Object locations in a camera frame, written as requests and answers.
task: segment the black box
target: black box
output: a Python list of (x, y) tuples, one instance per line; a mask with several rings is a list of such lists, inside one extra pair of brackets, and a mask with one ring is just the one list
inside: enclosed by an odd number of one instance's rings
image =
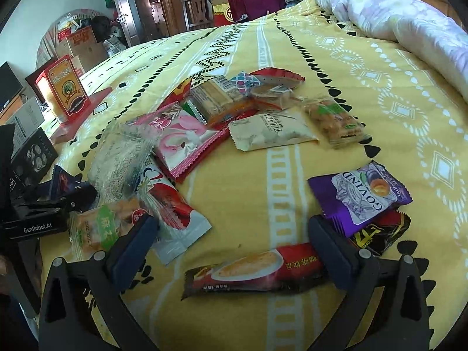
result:
[(18, 198), (27, 187), (38, 185), (58, 156), (42, 128), (36, 129), (11, 160), (11, 197)]

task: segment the wooden desk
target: wooden desk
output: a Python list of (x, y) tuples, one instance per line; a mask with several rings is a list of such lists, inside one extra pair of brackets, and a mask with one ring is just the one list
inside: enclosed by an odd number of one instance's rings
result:
[(20, 95), (16, 95), (11, 102), (5, 107), (0, 113), (0, 125), (6, 123), (6, 121), (23, 105)]

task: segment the bed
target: bed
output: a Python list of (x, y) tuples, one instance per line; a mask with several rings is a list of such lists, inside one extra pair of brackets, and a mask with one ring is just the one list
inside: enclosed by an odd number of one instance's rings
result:
[[(213, 228), (164, 267), (148, 253), (122, 299), (162, 350), (305, 350), (320, 334), (343, 292), (330, 283), (293, 296), (230, 293), (181, 301), (184, 273), (289, 243), (307, 241), (307, 219), (321, 212), (307, 178), (351, 170), (371, 159), (384, 164), (410, 191), (403, 208), (416, 240), (416, 257), (430, 260), (424, 279), (436, 281), (427, 302), (435, 348), (468, 300), (468, 109), (437, 71), (391, 41), (363, 37), (315, 0), (250, 23), (187, 32), (144, 43), (109, 58), (82, 82), (89, 94), (113, 88), (59, 149), (57, 164), (83, 180), (107, 123), (154, 111), (189, 75), (194, 84), (240, 71), (285, 68), (306, 78), (305, 97), (331, 95), (366, 125), (372, 140), (333, 150), (303, 143), (238, 151), (224, 141), (178, 186)], [(46, 132), (54, 124), (44, 125)], [(43, 237), (43, 282), (55, 257), (72, 260), (66, 233)], [(399, 258), (391, 247), (385, 258)], [(376, 292), (354, 341), (376, 309)], [(88, 297), (106, 340), (113, 342)]]

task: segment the monitor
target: monitor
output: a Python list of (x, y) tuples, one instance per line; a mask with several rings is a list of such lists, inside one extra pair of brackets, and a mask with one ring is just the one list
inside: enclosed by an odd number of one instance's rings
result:
[(8, 62), (0, 67), (0, 111), (23, 89)]

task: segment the white paper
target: white paper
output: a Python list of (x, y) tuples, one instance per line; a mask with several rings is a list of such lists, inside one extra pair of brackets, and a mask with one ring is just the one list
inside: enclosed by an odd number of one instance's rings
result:
[(32, 98), (22, 105), (5, 124), (15, 124), (13, 136), (13, 155), (21, 148), (26, 139), (44, 122), (37, 100)]

